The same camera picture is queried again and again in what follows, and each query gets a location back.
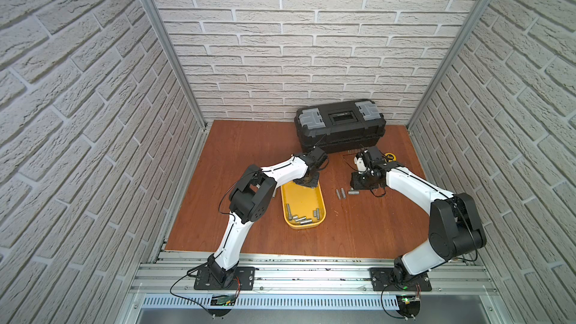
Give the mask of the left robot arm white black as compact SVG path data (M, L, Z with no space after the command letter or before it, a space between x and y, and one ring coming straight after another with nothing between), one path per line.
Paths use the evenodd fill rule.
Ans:
M228 224L218 249L207 259L207 268L221 288L235 280L239 255L252 225L266 213L273 194L293 182L304 188L318 185L328 155L320 147L298 153L273 166L250 165L228 191Z

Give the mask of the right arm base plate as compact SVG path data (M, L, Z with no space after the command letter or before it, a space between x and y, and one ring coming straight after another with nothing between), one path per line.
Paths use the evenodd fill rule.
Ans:
M426 272L411 275L399 268L374 267L369 269L371 284L375 292L413 291L431 292L432 286Z

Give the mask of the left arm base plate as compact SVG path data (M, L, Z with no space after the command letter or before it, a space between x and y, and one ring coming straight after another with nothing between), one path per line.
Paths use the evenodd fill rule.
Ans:
M203 266L198 270L193 288L195 290L237 290L250 291L254 287L255 267L237 266L233 271L213 273Z

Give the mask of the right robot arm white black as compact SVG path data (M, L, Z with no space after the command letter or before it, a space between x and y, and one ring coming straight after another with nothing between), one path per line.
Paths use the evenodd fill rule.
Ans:
M464 254L478 253L487 236L475 200L466 193L452 193L420 178L376 147L355 155L351 175L355 191L392 189L419 206L429 217L426 241L397 257L388 282L403 290L414 286L426 272Z

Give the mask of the yellow plastic tray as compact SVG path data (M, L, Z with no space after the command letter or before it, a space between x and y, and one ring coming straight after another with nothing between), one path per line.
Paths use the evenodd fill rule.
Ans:
M307 214L312 209L320 208L320 211L322 212L322 220L319 225L324 222L326 217L326 205L324 203L320 184L315 188L309 188L302 187L291 181L290 183L283 185L280 189L284 220L284 206L290 204L294 212L299 215Z

